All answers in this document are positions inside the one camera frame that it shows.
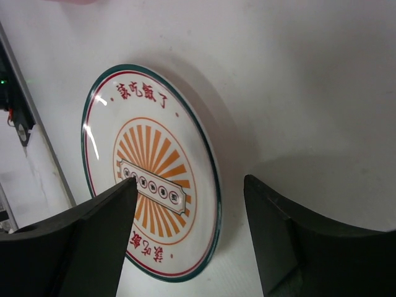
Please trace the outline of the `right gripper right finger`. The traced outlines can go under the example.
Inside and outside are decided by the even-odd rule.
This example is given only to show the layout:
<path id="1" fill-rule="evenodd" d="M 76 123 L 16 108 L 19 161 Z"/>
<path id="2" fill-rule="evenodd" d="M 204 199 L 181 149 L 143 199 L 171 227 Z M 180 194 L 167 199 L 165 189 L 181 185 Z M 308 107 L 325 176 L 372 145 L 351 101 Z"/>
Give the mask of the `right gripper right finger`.
<path id="1" fill-rule="evenodd" d="M 395 295 L 395 231 L 327 218 L 251 174 L 244 201 L 264 294 L 300 274 L 300 296 Z"/>

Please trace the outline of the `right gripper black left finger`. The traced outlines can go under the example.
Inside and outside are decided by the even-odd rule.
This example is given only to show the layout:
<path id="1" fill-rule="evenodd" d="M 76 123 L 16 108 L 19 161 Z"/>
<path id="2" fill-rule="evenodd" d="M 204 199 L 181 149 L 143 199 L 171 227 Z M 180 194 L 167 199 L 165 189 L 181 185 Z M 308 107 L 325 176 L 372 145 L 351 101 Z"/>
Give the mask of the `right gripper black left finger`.
<path id="1" fill-rule="evenodd" d="M 1 233 L 1 296 L 115 296 L 137 183 L 105 192 L 12 234 Z"/>

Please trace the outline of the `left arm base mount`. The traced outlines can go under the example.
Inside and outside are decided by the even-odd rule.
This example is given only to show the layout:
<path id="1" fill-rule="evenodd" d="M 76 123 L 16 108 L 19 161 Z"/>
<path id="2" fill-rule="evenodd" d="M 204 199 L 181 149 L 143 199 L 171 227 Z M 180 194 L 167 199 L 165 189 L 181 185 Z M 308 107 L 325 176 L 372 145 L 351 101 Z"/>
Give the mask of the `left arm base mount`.
<path id="1" fill-rule="evenodd" d="M 3 42 L 1 42 L 1 111 L 8 114 L 7 125 L 15 129 L 20 143 L 26 147 L 36 122 Z"/>

